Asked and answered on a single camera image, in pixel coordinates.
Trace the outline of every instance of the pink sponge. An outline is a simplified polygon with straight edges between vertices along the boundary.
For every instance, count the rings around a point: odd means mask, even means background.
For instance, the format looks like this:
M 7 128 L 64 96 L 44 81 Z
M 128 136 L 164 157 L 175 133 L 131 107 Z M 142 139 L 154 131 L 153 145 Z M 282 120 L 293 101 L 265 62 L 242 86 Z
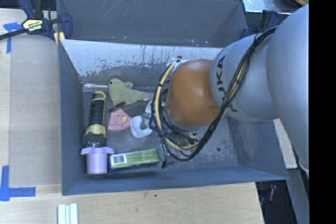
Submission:
M 117 109 L 111 112 L 109 131 L 122 131 L 129 128 L 131 125 L 131 117 L 128 116 L 122 109 Z

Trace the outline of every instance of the purple object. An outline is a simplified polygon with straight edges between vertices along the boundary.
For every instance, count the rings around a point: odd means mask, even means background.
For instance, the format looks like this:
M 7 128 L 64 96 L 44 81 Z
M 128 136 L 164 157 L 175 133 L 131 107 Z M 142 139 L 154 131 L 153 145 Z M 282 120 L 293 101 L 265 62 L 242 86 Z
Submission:
M 107 174 L 108 154 L 114 154 L 111 147 L 85 147 L 80 151 L 80 155 L 86 156 L 87 174 L 101 175 Z

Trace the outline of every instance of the pink object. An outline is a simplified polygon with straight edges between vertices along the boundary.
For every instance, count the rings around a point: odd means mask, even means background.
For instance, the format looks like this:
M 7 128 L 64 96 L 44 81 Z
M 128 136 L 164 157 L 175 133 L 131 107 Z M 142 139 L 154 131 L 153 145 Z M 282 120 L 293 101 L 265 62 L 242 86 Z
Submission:
M 87 174 L 107 174 L 108 154 L 114 154 L 111 147 L 85 147 L 80 155 L 86 156 Z
M 122 131 L 131 126 L 131 117 L 128 116 L 122 109 L 117 109 L 111 112 L 109 131 Z

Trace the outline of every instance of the barcode sticker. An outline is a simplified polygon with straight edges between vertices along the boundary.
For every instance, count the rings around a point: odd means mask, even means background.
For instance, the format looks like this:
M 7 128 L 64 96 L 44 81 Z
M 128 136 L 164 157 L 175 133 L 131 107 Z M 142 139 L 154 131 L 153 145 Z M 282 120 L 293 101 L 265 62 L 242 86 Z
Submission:
M 112 156 L 112 164 L 122 164 L 126 163 L 126 155 L 125 154 L 117 154 Z

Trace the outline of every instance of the blue tape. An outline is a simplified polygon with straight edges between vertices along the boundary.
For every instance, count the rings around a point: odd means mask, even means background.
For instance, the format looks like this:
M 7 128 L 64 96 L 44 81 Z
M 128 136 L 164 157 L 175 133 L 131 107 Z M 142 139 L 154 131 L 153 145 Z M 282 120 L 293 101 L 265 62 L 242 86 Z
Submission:
M 15 31 L 15 30 L 20 30 L 22 29 L 22 25 L 21 24 L 18 24 L 18 23 L 9 23 L 9 24 L 4 24 L 4 27 L 5 29 L 8 31 L 8 32 L 12 32 L 12 31 Z M 7 39 L 7 53 L 10 53 L 12 50 L 12 38 L 9 37 Z
M 2 167 L 0 201 L 9 201 L 12 197 L 35 197 L 36 187 L 10 188 L 8 186 L 9 165 Z

